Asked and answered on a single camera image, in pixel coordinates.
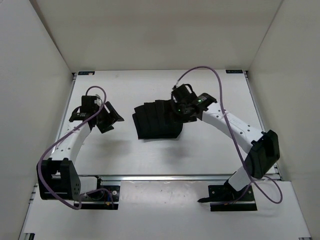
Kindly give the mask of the black skirt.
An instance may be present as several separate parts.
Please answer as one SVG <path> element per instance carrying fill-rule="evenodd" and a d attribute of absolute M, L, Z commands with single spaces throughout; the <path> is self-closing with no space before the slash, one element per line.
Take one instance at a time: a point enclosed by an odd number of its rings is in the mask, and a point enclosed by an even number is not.
<path fill-rule="evenodd" d="M 170 100 L 145 102 L 134 108 L 132 118 L 139 140 L 176 139 L 183 130 L 183 124 L 171 119 Z"/>

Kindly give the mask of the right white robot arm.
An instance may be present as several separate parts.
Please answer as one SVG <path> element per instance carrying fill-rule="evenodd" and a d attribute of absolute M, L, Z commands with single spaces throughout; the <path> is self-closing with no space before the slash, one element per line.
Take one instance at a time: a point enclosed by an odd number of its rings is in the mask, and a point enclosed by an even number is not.
<path fill-rule="evenodd" d="M 171 92 L 173 118 L 184 123 L 200 120 L 236 141 L 246 154 L 244 164 L 227 180 L 224 195 L 236 200 L 252 180 L 259 180 L 280 158 L 278 135 L 250 126 L 222 108 L 208 93 L 196 95 L 190 84 Z"/>

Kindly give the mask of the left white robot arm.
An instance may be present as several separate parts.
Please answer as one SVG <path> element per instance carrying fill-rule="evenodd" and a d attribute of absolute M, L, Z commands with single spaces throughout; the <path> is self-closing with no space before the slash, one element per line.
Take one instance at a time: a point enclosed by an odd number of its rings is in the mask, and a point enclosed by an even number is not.
<path fill-rule="evenodd" d="M 55 199 L 45 187 L 48 185 L 63 200 L 78 201 L 84 194 L 93 199 L 101 198 L 105 192 L 104 185 L 96 177 L 78 176 L 76 158 L 94 127 L 103 134 L 113 130 L 114 123 L 123 121 L 109 101 L 102 103 L 98 95 L 83 95 L 81 106 L 71 113 L 66 130 L 68 137 L 57 144 L 48 159 L 41 162 L 41 171 L 37 171 L 40 197 L 43 200 Z"/>

